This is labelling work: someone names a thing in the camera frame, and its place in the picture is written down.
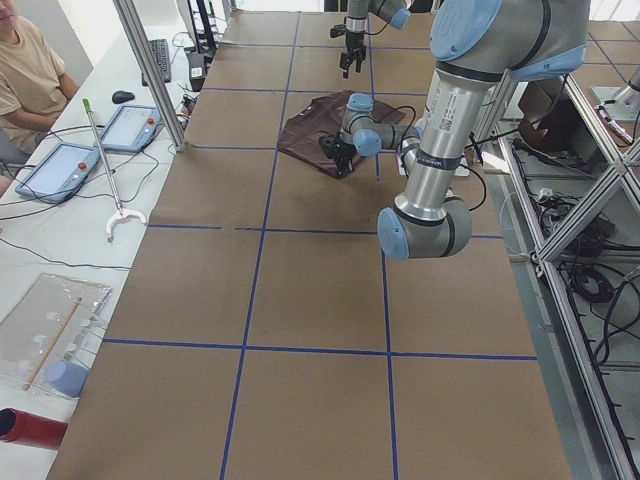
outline person's neck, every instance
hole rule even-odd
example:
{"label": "person's neck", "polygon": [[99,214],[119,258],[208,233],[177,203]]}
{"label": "person's neck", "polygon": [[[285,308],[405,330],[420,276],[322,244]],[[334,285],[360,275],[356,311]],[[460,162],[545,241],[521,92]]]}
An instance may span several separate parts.
{"label": "person's neck", "polygon": [[20,36],[14,29],[10,32],[0,34],[0,42],[8,43],[9,45],[17,45],[20,43]]}

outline blue cup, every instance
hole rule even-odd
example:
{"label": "blue cup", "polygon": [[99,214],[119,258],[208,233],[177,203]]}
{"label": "blue cup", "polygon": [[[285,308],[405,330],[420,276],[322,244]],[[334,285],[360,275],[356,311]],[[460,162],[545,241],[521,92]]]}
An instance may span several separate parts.
{"label": "blue cup", "polygon": [[87,368],[65,361],[50,365],[44,372],[44,378],[50,385],[72,398],[80,396],[88,375]]}

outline computer mouse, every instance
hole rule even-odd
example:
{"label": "computer mouse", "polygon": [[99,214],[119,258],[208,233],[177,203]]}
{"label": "computer mouse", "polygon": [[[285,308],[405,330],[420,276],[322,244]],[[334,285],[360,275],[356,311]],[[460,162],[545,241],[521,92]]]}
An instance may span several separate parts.
{"label": "computer mouse", "polygon": [[117,90],[113,92],[111,95],[111,101],[116,105],[119,103],[128,102],[129,100],[133,100],[136,96],[131,92],[125,92],[124,90]]}

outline black pants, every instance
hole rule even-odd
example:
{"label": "black pants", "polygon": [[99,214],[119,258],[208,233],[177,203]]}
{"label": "black pants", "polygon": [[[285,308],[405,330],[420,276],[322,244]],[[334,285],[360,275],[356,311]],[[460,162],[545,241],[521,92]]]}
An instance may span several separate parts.
{"label": "black pants", "polygon": [[[411,5],[413,13],[424,13],[431,11],[433,0],[415,0]],[[347,0],[324,0],[325,12],[346,12]]]}

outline red cup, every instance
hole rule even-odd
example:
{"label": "red cup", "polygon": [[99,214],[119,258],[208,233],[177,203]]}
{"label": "red cup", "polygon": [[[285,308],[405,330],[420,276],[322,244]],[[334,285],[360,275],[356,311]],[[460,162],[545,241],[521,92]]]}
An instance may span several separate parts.
{"label": "red cup", "polygon": [[5,408],[0,410],[0,441],[29,447],[57,450],[67,424],[32,413]]}

